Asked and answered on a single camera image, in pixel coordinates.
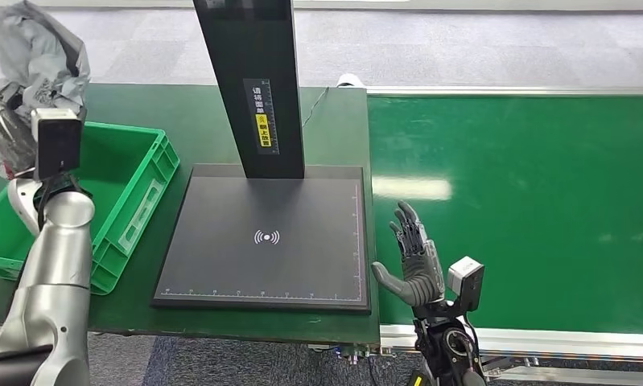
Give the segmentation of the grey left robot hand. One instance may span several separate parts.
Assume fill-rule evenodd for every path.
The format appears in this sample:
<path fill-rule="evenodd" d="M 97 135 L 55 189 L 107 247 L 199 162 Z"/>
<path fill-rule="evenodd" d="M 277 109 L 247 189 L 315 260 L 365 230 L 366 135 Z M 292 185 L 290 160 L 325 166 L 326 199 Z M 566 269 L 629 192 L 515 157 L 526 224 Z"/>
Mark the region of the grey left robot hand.
<path fill-rule="evenodd" d="M 33 236 L 39 235 L 38 212 L 34 199 L 41 186 L 41 182 L 22 178 L 12 179 L 7 186 L 11 207 Z"/>

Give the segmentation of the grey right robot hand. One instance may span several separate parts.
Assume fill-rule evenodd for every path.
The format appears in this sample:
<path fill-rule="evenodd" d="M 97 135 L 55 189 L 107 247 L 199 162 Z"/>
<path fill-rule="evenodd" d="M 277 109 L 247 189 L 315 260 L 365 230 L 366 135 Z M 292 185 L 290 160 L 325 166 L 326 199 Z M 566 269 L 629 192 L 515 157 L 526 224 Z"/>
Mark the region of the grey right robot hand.
<path fill-rule="evenodd" d="M 400 200 L 394 215 L 396 223 L 389 223 L 402 263 L 402 277 L 396 277 L 378 261 L 371 264 L 377 282 L 411 307 L 424 306 L 444 299 L 445 285 L 435 242 L 417 212 Z"/>

